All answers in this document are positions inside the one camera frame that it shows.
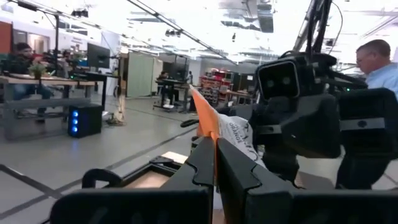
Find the black overhead rig mast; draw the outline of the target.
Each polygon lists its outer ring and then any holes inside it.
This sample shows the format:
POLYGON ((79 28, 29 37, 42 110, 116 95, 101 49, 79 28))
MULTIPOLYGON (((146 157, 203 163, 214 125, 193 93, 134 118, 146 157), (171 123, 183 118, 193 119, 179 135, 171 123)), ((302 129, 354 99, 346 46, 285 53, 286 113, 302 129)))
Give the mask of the black overhead rig mast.
POLYGON ((307 11, 307 58, 320 53, 326 31, 332 0, 311 0, 307 11))

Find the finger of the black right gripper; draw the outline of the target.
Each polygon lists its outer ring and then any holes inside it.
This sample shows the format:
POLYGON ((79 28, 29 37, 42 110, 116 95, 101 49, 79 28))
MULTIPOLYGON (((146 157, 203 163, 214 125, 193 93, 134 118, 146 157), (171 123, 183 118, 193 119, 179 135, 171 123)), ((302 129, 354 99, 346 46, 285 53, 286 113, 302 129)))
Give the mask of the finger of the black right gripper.
POLYGON ((265 152, 264 164, 270 172, 281 179, 288 180, 292 183, 295 182, 295 178, 299 171, 299 163, 296 155, 265 152))

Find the black computer tower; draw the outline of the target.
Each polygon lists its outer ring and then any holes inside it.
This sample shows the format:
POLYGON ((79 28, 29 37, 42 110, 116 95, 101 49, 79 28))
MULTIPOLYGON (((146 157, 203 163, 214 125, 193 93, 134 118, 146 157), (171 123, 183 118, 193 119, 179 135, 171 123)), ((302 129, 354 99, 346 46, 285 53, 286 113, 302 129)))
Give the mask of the black computer tower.
POLYGON ((68 135, 83 138, 101 132, 103 107, 97 104, 70 106, 68 135))

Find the orange wall panel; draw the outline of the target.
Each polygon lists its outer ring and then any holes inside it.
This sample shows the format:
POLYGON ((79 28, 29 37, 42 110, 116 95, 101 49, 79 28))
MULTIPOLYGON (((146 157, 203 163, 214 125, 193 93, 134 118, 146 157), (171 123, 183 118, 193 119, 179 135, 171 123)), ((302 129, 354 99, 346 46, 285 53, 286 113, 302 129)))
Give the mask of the orange wall panel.
POLYGON ((0 22, 0 54, 8 54, 12 51, 12 35, 12 23, 0 22))

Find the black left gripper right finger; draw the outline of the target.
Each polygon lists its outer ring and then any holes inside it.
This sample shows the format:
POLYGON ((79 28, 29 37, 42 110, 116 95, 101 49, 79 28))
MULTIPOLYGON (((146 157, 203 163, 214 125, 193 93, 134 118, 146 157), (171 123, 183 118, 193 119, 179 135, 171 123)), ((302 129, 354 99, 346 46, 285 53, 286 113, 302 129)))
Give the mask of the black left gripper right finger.
POLYGON ((297 189, 224 139, 216 158, 227 224, 398 224, 398 190, 297 189))

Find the black frame hook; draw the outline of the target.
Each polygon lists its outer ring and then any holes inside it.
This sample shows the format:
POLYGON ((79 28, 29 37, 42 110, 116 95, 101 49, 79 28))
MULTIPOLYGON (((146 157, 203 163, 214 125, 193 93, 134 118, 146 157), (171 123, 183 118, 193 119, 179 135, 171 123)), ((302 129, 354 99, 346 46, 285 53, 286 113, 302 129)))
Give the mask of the black frame hook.
POLYGON ((97 181, 107 182, 108 184, 104 187, 109 188, 118 186, 123 181, 123 179, 110 170, 90 169, 84 174, 81 180, 81 187, 83 189, 95 189, 97 181))

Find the white orange Tazo tea packet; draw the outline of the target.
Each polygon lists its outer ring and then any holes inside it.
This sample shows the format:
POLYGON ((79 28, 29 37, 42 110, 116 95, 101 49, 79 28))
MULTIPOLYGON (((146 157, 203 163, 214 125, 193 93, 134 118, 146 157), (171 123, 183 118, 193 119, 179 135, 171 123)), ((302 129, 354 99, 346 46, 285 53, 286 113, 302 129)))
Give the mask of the white orange Tazo tea packet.
POLYGON ((223 138, 252 161, 266 167, 252 144, 253 130, 248 120, 217 112, 192 85, 190 85, 190 93, 197 109, 199 120, 197 133, 199 136, 211 137, 214 143, 219 138, 223 138))

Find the wooden office desk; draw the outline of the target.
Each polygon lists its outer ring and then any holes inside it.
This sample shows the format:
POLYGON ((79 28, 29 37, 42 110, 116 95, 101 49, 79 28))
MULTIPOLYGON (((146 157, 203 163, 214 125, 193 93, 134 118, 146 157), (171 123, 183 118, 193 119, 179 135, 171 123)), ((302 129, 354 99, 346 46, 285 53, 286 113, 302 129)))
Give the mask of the wooden office desk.
POLYGON ((86 80, 73 80, 59 77, 43 77, 36 80, 30 75, 10 74, 8 76, 0 76, 0 83, 3 84, 3 103, 0 104, 2 109, 2 118, 0 118, 0 125, 4 130, 4 137, 11 140, 14 137, 14 128, 17 124, 17 118, 14 116, 15 110, 32 109, 32 108, 53 108, 62 107, 61 113, 48 113, 44 118, 62 118, 66 116, 69 106, 87 105, 91 103, 91 87, 95 85, 94 82, 86 80), (64 87, 61 98, 51 98, 48 100, 13 100, 14 90, 13 84, 23 85, 61 85, 64 87), (85 95, 79 98, 70 98, 68 96, 70 86, 83 86, 85 88, 85 95))

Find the black standing desk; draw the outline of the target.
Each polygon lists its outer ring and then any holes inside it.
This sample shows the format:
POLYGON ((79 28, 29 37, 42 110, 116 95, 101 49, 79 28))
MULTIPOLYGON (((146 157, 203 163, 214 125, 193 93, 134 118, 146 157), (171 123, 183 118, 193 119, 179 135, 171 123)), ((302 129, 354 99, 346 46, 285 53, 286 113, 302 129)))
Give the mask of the black standing desk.
POLYGON ((171 79, 161 79, 156 81, 160 85, 161 99, 155 101, 152 105, 152 109, 161 108, 166 111, 178 110, 180 113, 186 113, 188 111, 188 91, 189 85, 186 82, 171 79), (175 91, 183 91, 183 100, 175 102, 175 91))

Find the small potted plant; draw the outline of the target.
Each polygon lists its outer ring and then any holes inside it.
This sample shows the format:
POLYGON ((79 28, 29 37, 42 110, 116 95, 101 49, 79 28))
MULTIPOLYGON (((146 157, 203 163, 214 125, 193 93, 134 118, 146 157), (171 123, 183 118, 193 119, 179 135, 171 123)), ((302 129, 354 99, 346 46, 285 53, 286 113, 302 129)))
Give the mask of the small potted plant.
POLYGON ((29 74, 36 80, 40 80, 47 75, 47 66, 42 62, 34 62, 29 68, 29 74))

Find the pale green partition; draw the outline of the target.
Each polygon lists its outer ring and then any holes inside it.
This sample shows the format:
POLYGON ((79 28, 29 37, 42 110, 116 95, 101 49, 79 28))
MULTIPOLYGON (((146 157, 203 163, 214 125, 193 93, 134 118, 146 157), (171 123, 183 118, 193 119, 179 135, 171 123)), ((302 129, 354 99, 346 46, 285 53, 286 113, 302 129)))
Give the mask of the pale green partition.
POLYGON ((163 61, 135 52, 130 52, 128 59, 127 97, 151 96, 157 91, 155 81, 163 70, 163 61))

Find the red storage shelves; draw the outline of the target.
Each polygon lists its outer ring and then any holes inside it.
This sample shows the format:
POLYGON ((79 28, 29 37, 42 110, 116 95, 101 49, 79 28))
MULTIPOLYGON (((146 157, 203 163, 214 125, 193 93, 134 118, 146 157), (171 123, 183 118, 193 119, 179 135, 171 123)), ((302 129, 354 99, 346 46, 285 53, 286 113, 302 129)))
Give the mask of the red storage shelves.
POLYGON ((227 106, 235 78, 238 78, 238 73, 213 68, 199 78, 199 92, 212 107, 227 106))

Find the black metal table frame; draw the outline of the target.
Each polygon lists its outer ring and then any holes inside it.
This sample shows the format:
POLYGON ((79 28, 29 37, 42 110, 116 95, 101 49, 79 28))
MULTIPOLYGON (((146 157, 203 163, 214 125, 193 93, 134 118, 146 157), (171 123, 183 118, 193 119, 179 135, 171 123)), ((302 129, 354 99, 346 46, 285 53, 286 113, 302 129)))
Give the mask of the black metal table frame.
POLYGON ((207 147, 195 148, 189 157, 167 152, 125 176, 116 186, 169 195, 210 197, 214 190, 214 161, 214 149, 207 147))

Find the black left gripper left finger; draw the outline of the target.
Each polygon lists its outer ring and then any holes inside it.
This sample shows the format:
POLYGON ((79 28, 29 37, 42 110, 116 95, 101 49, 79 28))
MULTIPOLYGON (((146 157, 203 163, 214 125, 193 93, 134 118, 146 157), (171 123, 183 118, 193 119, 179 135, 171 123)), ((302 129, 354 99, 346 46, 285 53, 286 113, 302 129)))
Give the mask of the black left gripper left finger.
POLYGON ((163 186, 74 192, 55 202, 50 224, 211 224, 214 161, 206 137, 163 186))

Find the black computer monitor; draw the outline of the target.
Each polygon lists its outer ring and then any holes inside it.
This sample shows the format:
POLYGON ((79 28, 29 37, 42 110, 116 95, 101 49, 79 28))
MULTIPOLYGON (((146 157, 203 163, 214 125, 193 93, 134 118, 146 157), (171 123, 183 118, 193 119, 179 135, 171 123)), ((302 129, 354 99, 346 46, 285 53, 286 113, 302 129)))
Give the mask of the black computer monitor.
POLYGON ((89 67, 109 68, 110 49, 88 43, 87 64, 89 67))

